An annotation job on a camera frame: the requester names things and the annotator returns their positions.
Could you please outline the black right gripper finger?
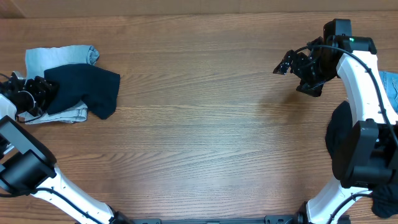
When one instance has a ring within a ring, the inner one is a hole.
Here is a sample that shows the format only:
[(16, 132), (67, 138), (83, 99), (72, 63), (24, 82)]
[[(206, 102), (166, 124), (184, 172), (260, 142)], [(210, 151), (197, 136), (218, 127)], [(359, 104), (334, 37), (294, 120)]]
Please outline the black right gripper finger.
[(284, 55), (281, 62), (273, 70), (273, 74), (285, 75), (288, 71), (293, 73), (293, 62), (295, 59), (295, 51), (289, 50)]
[(323, 84), (309, 85), (308, 83), (301, 81), (299, 86), (296, 88), (297, 91), (304, 93), (312, 97), (319, 97), (322, 94)]

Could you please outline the black t-shirt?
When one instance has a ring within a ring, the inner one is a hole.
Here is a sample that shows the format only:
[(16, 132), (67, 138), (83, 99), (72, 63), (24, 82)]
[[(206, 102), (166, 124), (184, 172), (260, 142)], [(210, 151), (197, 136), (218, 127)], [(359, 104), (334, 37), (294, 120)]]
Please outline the black t-shirt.
[(121, 76), (86, 64), (69, 64), (44, 71), (47, 81), (59, 84), (48, 114), (63, 112), (83, 102), (100, 119), (109, 118), (117, 106)]

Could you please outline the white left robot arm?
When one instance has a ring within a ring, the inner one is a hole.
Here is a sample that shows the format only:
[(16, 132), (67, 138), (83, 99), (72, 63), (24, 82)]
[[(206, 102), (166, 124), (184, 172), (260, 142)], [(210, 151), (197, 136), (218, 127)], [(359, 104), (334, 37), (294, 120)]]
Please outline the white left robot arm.
[(42, 77), (27, 80), (17, 72), (1, 84), (1, 156), (16, 151), (9, 159), (1, 158), (1, 196), (40, 198), (78, 223), (130, 223), (68, 180), (50, 150), (21, 126), (19, 114), (42, 115), (57, 90), (54, 82)]

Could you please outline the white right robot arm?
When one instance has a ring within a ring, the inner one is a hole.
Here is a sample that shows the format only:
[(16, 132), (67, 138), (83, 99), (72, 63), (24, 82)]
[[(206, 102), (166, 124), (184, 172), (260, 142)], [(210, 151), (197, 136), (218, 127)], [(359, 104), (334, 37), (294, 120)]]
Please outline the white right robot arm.
[(345, 127), (333, 116), (326, 132), (332, 159), (331, 180), (305, 202), (294, 223), (346, 223), (345, 211), (361, 198), (373, 200), (383, 218), (397, 213), (397, 113), (382, 85), (377, 50), (369, 37), (331, 35), (289, 50), (274, 73), (293, 73), (297, 90), (318, 97), (323, 86), (340, 78), (348, 99)]

